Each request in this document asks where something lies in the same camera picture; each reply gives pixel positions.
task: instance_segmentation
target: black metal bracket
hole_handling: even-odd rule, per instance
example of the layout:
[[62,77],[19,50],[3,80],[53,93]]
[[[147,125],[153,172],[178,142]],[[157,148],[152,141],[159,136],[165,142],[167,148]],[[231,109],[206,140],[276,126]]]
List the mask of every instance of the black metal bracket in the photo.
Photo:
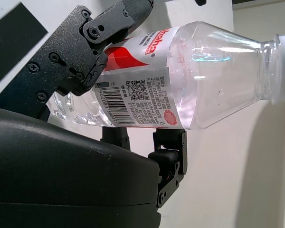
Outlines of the black metal bracket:
[[94,20],[77,6],[0,94],[0,108],[40,119],[55,91],[80,96],[106,67],[104,48],[141,25],[153,4],[123,0]]
[[160,167],[157,207],[161,208],[187,172],[187,136],[185,130],[157,129],[153,140],[155,151],[148,158]]
[[130,138],[125,127],[103,127],[103,137],[100,141],[131,150]]

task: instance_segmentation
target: clear plastic bottle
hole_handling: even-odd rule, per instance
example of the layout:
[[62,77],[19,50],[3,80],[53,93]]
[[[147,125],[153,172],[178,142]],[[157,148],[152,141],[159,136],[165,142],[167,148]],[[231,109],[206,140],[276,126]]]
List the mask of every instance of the clear plastic bottle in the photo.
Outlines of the clear plastic bottle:
[[[285,101],[285,36],[258,42],[193,22],[168,45],[171,93],[185,129],[207,128],[260,99]],[[81,97],[55,93],[48,106],[74,123],[114,126],[93,90]]]

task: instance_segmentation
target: black panel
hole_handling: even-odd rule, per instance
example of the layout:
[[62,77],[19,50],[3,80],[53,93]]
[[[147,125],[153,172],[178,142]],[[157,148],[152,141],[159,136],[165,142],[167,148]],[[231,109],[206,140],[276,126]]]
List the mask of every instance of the black panel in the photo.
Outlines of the black panel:
[[158,228],[152,204],[128,207],[68,207],[0,204],[0,228]]
[[150,159],[0,109],[0,227],[157,227],[158,175]]
[[0,80],[47,34],[20,3],[0,20]]

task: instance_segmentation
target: qr code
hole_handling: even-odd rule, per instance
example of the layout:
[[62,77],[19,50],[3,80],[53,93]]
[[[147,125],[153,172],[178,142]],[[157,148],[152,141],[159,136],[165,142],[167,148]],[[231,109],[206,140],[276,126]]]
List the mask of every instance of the qr code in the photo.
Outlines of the qr code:
[[145,101],[150,99],[145,80],[127,81],[126,86],[131,101]]

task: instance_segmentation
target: barcode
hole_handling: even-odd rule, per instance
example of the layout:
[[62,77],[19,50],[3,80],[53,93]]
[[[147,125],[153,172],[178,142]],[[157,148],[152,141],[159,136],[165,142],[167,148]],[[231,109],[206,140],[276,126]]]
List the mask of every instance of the barcode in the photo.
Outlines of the barcode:
[[118,124],[135,124],[130,116],[127,107],[123,101],[119,87],[101,88],[100,94],[103,94],[105,107],[111,118]]

